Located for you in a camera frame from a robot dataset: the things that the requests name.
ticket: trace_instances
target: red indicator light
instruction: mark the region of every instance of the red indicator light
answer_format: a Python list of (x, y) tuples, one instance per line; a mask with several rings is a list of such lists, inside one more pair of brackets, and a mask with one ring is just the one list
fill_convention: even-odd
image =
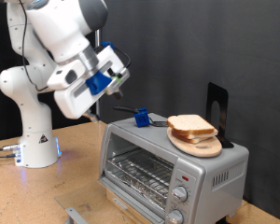
[(186, 181), (189, 181), (189, 179), (184, 175), (183, 175), (183, 179), (186, 180)]

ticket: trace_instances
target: toast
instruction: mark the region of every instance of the toast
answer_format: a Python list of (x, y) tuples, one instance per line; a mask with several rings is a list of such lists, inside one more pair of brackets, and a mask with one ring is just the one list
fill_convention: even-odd
[(185, 137), (183, 135), (175, 134), (174, 132), (171, 132), (171, 135), (175, 138), (178, 138), (179, 140), (182, 140), (182, 141), (188, 142), (188, 143), (192, 143), (192, 144), (197, 144), (206, 139), (209, 139), (209, 137), (197, 137), (197, 138), (188, 139), (187, 137)]
[(167, 120), (175, 134), (178, 135), (200, 135), (213, 133), (215, 128), (199, 115), (178, 115), (171, 116)]
[[(175, 130), (172, 130), (172, 135), (176, 136), (176, 135), (180, 135), (175, 133)], [(188, 135), (180, 135), (182, 137), (188, 138), (188, 139), (193, 139), (193, 138), (209, 138), (209, 137), (214, 137), (217, 135), (217, 129), (214, 129), (213, 133), (205, 133), (205, 134), (188, 134)]]

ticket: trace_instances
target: dark wall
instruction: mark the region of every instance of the dark wall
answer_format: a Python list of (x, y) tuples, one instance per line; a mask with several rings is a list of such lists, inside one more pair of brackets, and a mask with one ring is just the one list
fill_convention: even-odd
[[(7, 28), (6, 4), (0, 4), (0, 73), (14, 66), (22, 66), (21, 56), (11, 48)], [(53, 99), (53, 92), (40, 94), (39, 100), (52, 110), (53, 129), (88, 122), (88, 119), (66, 119)], [(0, 91), (0, 140), (20, 136), (22, 132), (21, 114), (17, 105)]]
[(146, 106), (204, 117), (208, 83), (230, 95), (227, 138), (250, 151), (245, 197), (280, 218), (280, 0), (106, 0), (103, 40), (132, 58), (124, 97), (102, 119)]

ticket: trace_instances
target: control knob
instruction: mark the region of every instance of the control knob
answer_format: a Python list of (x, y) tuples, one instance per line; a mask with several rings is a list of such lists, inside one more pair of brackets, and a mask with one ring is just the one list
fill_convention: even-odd
[(188, 194), (187, 190), (183, 187), (177, 187), (176, 189), (172, 190), (172, 195), (177, 199), (180, 203), (186, 201)]
[(178, 210), (172, 211), (166, 217), (166, 224), (182, 224), (183, 221), (183, 215)]

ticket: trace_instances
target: table surface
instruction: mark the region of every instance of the table surface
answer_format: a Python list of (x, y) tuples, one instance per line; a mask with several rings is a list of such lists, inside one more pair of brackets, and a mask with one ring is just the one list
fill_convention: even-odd
[[(0, 159), (0, 223), (64, 223), (67, 214), (54, 198), (98, 179), (104, 130), (103, 122), (54, 130), (63, 155), (46, 168), (22, 168), (15, 166), (13, 159)], [(17, 142), (18, 138), (3, 140), (0, 147)], [(235, 217), (228, 221), (232, 224), (280, 224), (276, 217), (245, 201)], [(122, 220), (110, 220), (110, 223), (130, 222), (122, 216)]]

